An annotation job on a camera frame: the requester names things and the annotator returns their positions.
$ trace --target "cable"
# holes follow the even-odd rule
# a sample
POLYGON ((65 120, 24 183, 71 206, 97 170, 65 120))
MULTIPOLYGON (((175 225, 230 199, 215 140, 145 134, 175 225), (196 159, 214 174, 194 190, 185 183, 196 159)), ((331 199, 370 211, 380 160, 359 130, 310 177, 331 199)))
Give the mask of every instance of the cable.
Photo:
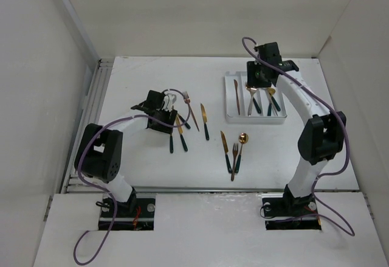
MULTIPOLYGON (((178 91, 177 89, 166 89, 164 90, 163 92, 165 91, 174 91, 174 92, 178 92, 183 98, 184 98, 184 95, 183 93, 181 93, 180 91, 178 91)), ((189 104, 188 104, 188 117, 186 118, 185 122, 183 122, 182 124, 180 125, 169 125, 167 123, 164 123, 164 122, 161 122, 159 121, 158 119, 154 118, 154 117, 151 117, 149 115, 145 115, 145 114, 139 114, 139 115, 135 115, 135 116, 129 116, 129 117, 124 117, 124 118, 120 118, 120 119, 117 119, 117 120, 114 120, 112 122, 109 122, 107 125, 103 126, 102 129, 100 129, 93 137, 92 139, 89 141, 89 143, 86 145, 82 155, 81 155, 81 158, 80 158, 80 161, 78 163, 78 167, 77 167, 77 175, 78 175, 78 178, 84 182, 86 185, 89 185, 91 187, 95 187, 101 191, 104 191, 105 193, 107 193, 113 200, 114 202, 114 214, 112 216, 112 221, 111 221, 111 224, 109 225, 108 227, 108 230, 107 230, 107 233, 105 233, 105 236, 100 244, 100 246, 97 248, 97 251, 96 253, 92 256, 92 258, 90 260, 88 260, 87 262, 80 262, 78 261, 77 259, 77 255, 76 255, 76 252, 77 252, 77 247, 78 247, 78 244, 81 242, 81 240, 83 239, 83 237, 89 232, 89 231, 86 231, 85 233, 82 234, 82 236, 78 239, 78 241, 76 242, 75 246, 74 246, 74 250, 73 250, 73 259, 74 261, 76 262, 77 265, 80 265, 80 266, 85 266, 85 265, 88 265, 90 264, 90 262, 92 262, 98 255, 98 253, 100 252, 100 250, 102 249, 108 235, 109 235, 109 232, 111 231, 113 225, 114 225, 114 222, 115 222, 115 218, 116 218, 116 215, 117 215, 117 201, 114 197, 114 195, 106 188, 102 187, 102 186, 99 186, 99 185, 95 185, 91 182, 88 182, 87 180, 85 180, 85 178, 83 177, 83 175, 81 174, 81 169, 82 169, 82 165, 84 163, 84 159, 85 159, 85 156, 87 154, 87 152, 89 151, 89 149, 93 146, 93 143, 96 141, 96 139, 102 134, 102 132, 104 132, 104 130, 108 129, 109 127, 117 124, 117 123, 121 123, 121 122, 124 122, 124 121, 130 121, 132 119, 135 119, 135 118, 149 118, 151 119, 152 121, 155 121, 163 126, 166 126, 166 127, 170 127, 170 128, 177 128, 177 127, 181 127, 183 125, 185 125, 189 118, 190 118, 190 111, 189 111, 189 104)))
POLYGON ((289 74, 287 74, 286 72, 282 71, 281 69, 279 68, 276 68, 275 66, 272 66, 271 64, 263 61, 260 57, 257 57, 246 45, 246 40, 249 40, 251 42, 254 43, 254 45, 256 45, 256 41, 253 39, 253 38, 250 38, 250 37, 243 37, 242 38, 242 44, 243 44, 243 47, 245 48, 245 50, 259 63, 279 72, 281 75, 285 76, 286 78, 290 79, 292 82, 294 82, 296 85, 298 85, 305 93, 307 93, 309 96, 311 96, 313 99, 316 99, 318 102, 320 102, 324 107, 326 107, 332 115, 335 116, 337 122, 339 123, 341 129, 342 129, 342 133, 344 135, 344 138, 345 138, 345 147, 346 147, 346 159, 345 159, 345 163, 343 165, 343 167, 337 171, 337 172, 333 172, 333 173, 322 173, 322 174, 319 174, 317 175, 314 183, 312 184, 312 188, 311 188, 311 192, 312 192, 312 195, 313 197, 316 199, 316 201, 318 201, 319 203, 321 203, 323 206, 325 206, 326 208, 328 208, 329 210, 331 210, 332 212, 334 212, 341 220, 344 221, 344 223, 347 225, 347 227, 349 228, 350 231, 346 230, 344 227, 342 227, 341 225, 339 225, 338 223, 336 223, 334 220, 332 220, 331 218, 325 216, 325 215, 321 215, 321 214, 318 214, 318 213, 313 213, 313 214, 306 214, 306 215, 302 215, 300 217, 291 217, 291 218, 287 218, 285 220, 279 220, 278 222, 286 222, 286 221, 293 221, 293 220, 297 220, 297 219, 300 219, 300 218, 303 218, 303 217, 313 217, 313 216, 317 216, 317 217, 323 217, 325 219, 327 219, 328 221, 332 222, 333 224, 335 224, 337 227, 339 227, 342 231, 344 231, 346 234, 350 235, 350 236, 355 236, 355 232, 354 232, 354 229, 351 227, 351 225, 349 224, 349 222, 340 214, 338 213, 338 211, 336 211, 335 209, 333 209, 331 206, 327 205, 326 203, 324 203, 322 200, 318 199, 317 196, 315 195, 315 187, 316 187, 316 184, 317 184, 317 181, 322 178, 322 177, 325 177, 325 176, 337 176, 337 175, 340 175, 341 173, 343 173, 347 166, 348 166, 348 163, 349 163, 349 160, 350 160, 350 145, 349 145, 349 140, 348 140, 348 135, 347 135, 347 131, 346 131, 346 127, 345 125, 343 124, 340 116, 336 113, 336 111, 329 105, 327 104, 324 100, 322 100, 320 97, 318 97, 317 95, 315 95, 313 92, 311 92, 308 88, 306 88, 305 86, 303 86, 302 83, 300 83, 298 80, 296 80, 295 78, 291 77, 289 74))
POLYGON ((141 209, 140 209, 140 206, 138 206, 138 208, 136 209, 136 216, 133 220, 134 231, 136 230, 136 225, 138 224, 138 219, 139 219, 140 213, 141 213, 141 209))

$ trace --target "fork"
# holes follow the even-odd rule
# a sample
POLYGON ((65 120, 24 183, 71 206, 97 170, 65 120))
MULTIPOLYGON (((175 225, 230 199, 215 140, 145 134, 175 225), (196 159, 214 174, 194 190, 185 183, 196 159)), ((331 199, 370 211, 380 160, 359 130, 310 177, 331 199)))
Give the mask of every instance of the fork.
POLYGON ((249 91, 250 93, 250 104, 249 104, 249 110, 247 112, 247 115, 248 116, 251 116, 251 112, 253 111, 253 102, 254 102, 254 95, 255 93, 258 91, 258 88, 251 88, 250 86, 247 85, 247 82, 246 82, 246 90, 249 91))
POLYGON ((233 155, 233 168, 232 168, 232 173, 231 173, 231 181, 235 179, 235 161, 236 161, 236 156, 238 155, 238 150, 239 150, 239 144, 235 142, 232 147, 232 155, 233 155))
POLYGON ((190 99, 189 99, 188 92, 187 91, 183 92, 183 95, 184 95, 185 104, 188 104, 188 106, 189 106, 190 114, 192 115, 193 121, 195 122, 194 124, 196 125, 197 130, 200 132, 199 125, 197 125, 195 115, 193 114, 192 107, 190 106, 190 99))

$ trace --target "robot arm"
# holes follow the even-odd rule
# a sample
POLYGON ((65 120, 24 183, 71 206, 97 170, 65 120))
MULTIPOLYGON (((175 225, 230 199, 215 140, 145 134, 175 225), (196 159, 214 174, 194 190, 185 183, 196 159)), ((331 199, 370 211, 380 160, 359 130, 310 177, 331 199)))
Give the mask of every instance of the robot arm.
MULTIPOLYGON (((309 89, 297 65, 291 60, 281 59, 277 43, 255 46, 255 50, 262 60, 288 72, 291 77, 309 89)), ((272 207, 267 207, 267 210, 265 209, 265 215, 296 217, 305 214, 304 207, 314 201, 312 185, 328 161, 342 150, 344 136, 340 125, 328 108, 304 92, 295 82, 256 61, 247 63, 248 86, 268 88, 272 84, 291 101, 305 127, 298 140, 298 150, 301 156, 295 175, 286 185, 282 198, 263 200, 264 203, 272 205, 272 207)), ((342 112, 337 114, 345 124, 344 114, 342 112)))
MULTIPOLYGON (((93 148, 87 152, 81 172, 87 178, 97 180, 98 184, 108 189, 119 203, 124 203, 129 209, 132 209, 136 198, 135 190, 125 181, 123 175, 119 174, 123 134, 132 136, 146 128, 170 134, 173 130, 172 127, 161 125, 155 120, 173 125, 177 115, 177 111, 173 110, 175 101, 176 95, 174 94, 150 91, 144 102, 133 106, 131 111, 120 119, 141 115, 151 116, 152 119, 133 118, 126 122, 117 123, 109 130, 104 130, 94 142, 93 148)), ((75 168, 78 168, 81 155, 88 142, 100 129, 102 126, 93 123, 85 128, 75 158, 75 168)))

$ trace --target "red wire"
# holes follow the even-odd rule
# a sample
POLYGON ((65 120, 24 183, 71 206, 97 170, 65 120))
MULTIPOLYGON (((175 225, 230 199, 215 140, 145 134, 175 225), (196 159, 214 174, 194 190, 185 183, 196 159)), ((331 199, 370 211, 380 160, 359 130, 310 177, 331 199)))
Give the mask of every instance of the red wire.
POLYGON ((316 213, 316 211, 310 209, 308 206, 304 206, 304 208, 305 208, 306 210, 310 211, 310 212, 316 213))
POLYGON ((136 217, 133 220, 134 230, 136 229, 136 225, 138 224, 138 219, 139 219, 140 212, 141 212, 140 211, 140 206, 138 206, 138 208, 136 209, 136 217))

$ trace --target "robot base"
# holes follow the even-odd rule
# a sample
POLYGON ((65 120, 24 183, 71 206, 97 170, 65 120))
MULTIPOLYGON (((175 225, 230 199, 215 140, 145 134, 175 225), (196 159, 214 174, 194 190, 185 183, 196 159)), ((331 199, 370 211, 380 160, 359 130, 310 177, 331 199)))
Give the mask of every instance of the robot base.
MULTIPOLYGON (((114 214, 114 203, 111 198, 104 198, 102 203, 97 202, 96 205, 102 208, 98 229, 100 231, 107 230, 114 214)), ((152 231, 154 229, 155 198, 130 197, 127 203, 118 202, 117 206, 113 231, 152 231), (140 215, 137 218, 135 229, 133 222, 139 208, 140 215)))
POLYGON ((312 214, 317 213, 315 199, 312 195, 303 198, 294 198, 288 186, 282 197, 264 197, 262 209, 266 221, 267 230, 275 229, 322 229, 320 218, 312 214), (289 217, 304 217, 294 221, 279 222, 289 217))

